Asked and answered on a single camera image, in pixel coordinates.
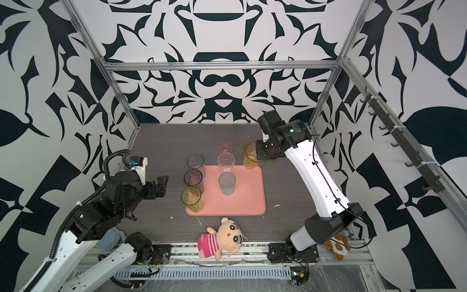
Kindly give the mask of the wall hook rack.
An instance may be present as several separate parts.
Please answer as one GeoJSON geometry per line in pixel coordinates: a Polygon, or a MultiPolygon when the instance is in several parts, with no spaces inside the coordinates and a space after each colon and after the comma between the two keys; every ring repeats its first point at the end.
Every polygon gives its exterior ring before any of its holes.
{"type": "Polygon", "coordinates": [[[364,92],[366,96],[361,102],[367,103],[373,109],[373,112],[369,113],[371,116],[377,116],[381,120],[383,126],[379,126],[379,129],[386,131],[394,138],[395,143],[391,143],[391,146],[393,148],[400,147],[408,157],[410,162],[405,163],[405,166],[415,167],[426,181],[426,185],[422,189],[435,193],[445,191],[446,187],[441,182],[441,176],[433,170],[435,162],[424,158],[426,155],[422,153],[421,147],[418,142],[415,142],[415,138],[411,136],[407,127],[402,125],[399,118],[390,111],[381,96],[373,95],[368,90],[368,86],[364,87],[364,92]]]}

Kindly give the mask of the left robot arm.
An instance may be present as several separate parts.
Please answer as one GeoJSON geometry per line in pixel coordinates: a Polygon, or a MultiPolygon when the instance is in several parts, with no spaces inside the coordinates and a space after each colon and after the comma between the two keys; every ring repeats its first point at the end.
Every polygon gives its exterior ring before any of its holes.
{"type": "Polygon", "coordinates": [[[106,175],[104,184],[85,201],[77,203],[59,227],[51,252],[24,292],[58,292],[88,251],[123,219],[136,221],[134,211],[143,200],[162,198],[168,176],[143,181],[142,170],[106,175]]]}

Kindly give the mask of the teal frosted cup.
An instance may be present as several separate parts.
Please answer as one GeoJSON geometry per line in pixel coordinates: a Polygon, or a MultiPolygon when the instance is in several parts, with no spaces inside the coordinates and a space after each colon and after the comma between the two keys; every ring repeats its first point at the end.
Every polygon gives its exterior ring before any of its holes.
{"type": "Polygon", "coordinates": [[[231,172],[224,172],[218,179],[221,192],[224,195],[232,195],[235,191],[236,177],[231,172]]]}

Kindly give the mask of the tall yellow glass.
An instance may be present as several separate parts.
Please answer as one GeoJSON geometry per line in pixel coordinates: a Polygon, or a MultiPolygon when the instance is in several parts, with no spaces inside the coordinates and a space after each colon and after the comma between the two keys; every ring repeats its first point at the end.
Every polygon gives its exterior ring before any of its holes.
{"type": "Polygon", "coordinates": [[[257,143],[251,142],[243,147],[243,166],[246,169],[254,169],[259,166],[263,160],[257,157],[257,143]]]}

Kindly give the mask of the small brown plush toy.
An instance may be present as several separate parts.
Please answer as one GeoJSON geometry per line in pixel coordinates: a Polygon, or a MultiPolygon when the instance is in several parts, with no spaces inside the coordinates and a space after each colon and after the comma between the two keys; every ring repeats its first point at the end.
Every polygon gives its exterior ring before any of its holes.
{"type": "Polygon", "coordinates": [[[332,237],[327,241],[326,246],[327,249],[335,255],[336,260],[340,262],[344,260],[344,257],[351,250],[351,248],[348,247],[348,240],[346,236],[342,234],[337,234],[332,237]]]}

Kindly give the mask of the blue-grey tall glass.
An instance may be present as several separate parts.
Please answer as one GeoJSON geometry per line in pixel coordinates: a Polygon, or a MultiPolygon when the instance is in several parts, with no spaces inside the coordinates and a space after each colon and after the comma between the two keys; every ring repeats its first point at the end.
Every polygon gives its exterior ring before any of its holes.
{"type": "Polygon", "coordinates": [[[188,157],[187,166],[189,174],[192,178],[204,179],[206,177],[205,159],[200,154],[194,154],[188,157]]]}

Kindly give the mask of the pink short glass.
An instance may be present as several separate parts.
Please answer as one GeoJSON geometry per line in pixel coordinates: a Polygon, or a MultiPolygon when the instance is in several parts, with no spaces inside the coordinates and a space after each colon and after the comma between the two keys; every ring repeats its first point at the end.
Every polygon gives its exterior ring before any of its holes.
{"type": "Polygon", "coordinates": [[[231,153],[233,149],[233,143],[230,140],[223,139],[217,143],[216,147],[219,155],[222,153],[231,153]]]}

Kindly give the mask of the tall light green glass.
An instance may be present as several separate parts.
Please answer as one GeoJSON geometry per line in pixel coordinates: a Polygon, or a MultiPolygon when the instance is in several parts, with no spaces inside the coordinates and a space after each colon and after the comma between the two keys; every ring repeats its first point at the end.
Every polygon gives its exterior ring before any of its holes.
{"type": "Polygon", "coordinates": [[[194,213],[199,213],[203,208],[202,192],[198,187],[189,186],[182,191],[181,200],[185,207],[194,213]]]}

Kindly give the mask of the plush doll pink shirt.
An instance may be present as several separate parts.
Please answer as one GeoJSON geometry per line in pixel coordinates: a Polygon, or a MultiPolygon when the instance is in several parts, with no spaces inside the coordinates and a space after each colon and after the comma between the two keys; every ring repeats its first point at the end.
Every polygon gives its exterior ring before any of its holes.
{"type": "Polygon", "coordinates": [[[217,231],[208,227],[207,232],[200,235],[197,242],[198,257],[200,259],[214,257],[215,260],[220,260],[222,251],[235,255],[245,239],[246,237],[235,221],[226,217],[222,218],[221,226],[217,231]]]}

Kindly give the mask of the clear tall glass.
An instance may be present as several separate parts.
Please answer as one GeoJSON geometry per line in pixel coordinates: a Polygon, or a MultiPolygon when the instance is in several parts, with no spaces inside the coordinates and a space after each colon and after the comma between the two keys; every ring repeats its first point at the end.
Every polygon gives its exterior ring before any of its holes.
{"type": "Polygon", "coordinates": [[[222,172],[231,172],[235,165],[235,157],[230,152],[222,152],[219,154],[217,161],[222,172]]]}

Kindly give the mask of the pink plastic tray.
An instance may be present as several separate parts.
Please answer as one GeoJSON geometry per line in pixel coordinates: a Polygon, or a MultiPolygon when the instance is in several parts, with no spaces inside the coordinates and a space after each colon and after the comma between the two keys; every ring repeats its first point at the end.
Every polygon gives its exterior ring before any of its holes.
{"type": "Polygon", "coordinates": [[[189,216],[260,216],[266,212],[265,190],[262,169],[247,169],[242,165],[233,168],[236,182],[233,193],[222,192],[219,177],[221,170],[216,165],[206,167],[207,178],[203,181],[201,210],[186,208],[189,216]]]}

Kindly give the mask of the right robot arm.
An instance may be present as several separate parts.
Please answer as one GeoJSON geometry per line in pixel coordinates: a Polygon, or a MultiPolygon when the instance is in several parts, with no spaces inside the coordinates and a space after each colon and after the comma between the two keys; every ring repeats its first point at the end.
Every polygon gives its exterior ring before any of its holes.
{"type": "Polygon", "coordinates": [[[306,123],[285,122],[275,110],[260,116],[258,123],[266,139],[255,143],[255,158],[288,158],[316,208],[316,214],[286,238],[288,254],[295,256],[316,245],[325,245],[342,261],[352,247],[341,232],[362,215],[362,207],[351,203],[333,181],[316,149],[317,137],[306,123]]]}

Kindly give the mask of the dark smoky glass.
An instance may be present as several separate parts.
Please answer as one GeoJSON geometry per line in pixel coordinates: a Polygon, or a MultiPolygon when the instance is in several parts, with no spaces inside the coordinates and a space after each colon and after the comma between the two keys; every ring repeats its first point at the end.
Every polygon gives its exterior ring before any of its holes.
{"type": "Polygon", "coordinates": [[[197,169],[190,169],[184,175],[184,182],[187,186],[197,187],[201,194],[204,193],[203,173],[197,169]]]}

